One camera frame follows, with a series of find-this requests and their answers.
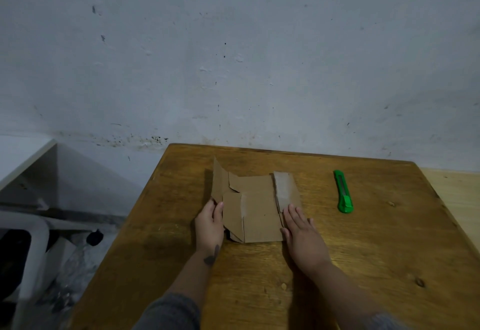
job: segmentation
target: cardboard box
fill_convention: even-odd
[[[282,241],[283,209],[290,203],[302,207],[291,173],[239,177],[223,169],[215,157],[212,197],[223,201],[223,224],[239,243]]]

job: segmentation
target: person's left hand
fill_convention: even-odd
[[[210,199],[195,218],[197,252],[217,257],[223,242],[223,202],[217,206]]]

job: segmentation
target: forearm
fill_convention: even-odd
[[[211,266],[204,261],[207,257],[208,254],[196,251],[165,293],[177,293],[189,297],[201,309],[211,270]]]
[[[383,312],[381,306],[332,263],[321,266],[313,281],[333,311],[341,329],[363,329],[365,321]]]

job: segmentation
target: person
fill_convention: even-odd
[[[165,294],[151,303],[133,330],[200,329],[210,270],[223,242],[223,203],[207,202],[195,218],[196,251]],[[288,252],[298,268],[318,287],[341,329],[397,330],[406,327],[389,315],[332,263],[312,218],[300,207],[283,211]]]

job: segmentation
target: finger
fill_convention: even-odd
[[[215,209],[215,203],[213,202],[213,199],[210,198],[210,200],[208,200],[208,202],[205,204],[203,209],[201,209],[200,213],[203,215],[208,215],[209,217],[212,217],[214,209]]]
[[[295,224],[297,224],[297,227],[302,229],[305,227],[305,223],[303,222],[303,220],[300,218],[300,216],[298,215],[298,212],[297,210],[295,209],[295,207],[293,205],[289,205],[288,206],[288,211],[293,219],[293,221],[295,222]]]
[[[298,230],[297,224],[293,221],[292,216],[290,214],[289,210],[290,205],[283,210],[283,217],[285,218],[285,223],[286,227],[290,229],[290,231],[293,233]]]
[[[217,206],[215,206],[215,211],[213,212],[214,223],[222,224],[222,212],[223,212],[223,202],[219,202]]]
[[[286,245],[290,249],[290,247],[292,245],[292,233],[287,228],[281,228],[280,231],[282,232],[282,235],[285,239]]]
[[[317,230],[317,227],[315,226],[315,223],[314,223],[314,218],[309,218],[309,219],[308,219],[308,224],[310,224],[310,226],[311,226],[313,229]]]
[[[300,219],[303,221],[303,223],[307,223],[307,218],[305,217],[305,214],[303,214],[303,210],[301,207],[296,207],[295,211],[297,212],[298,216]]]

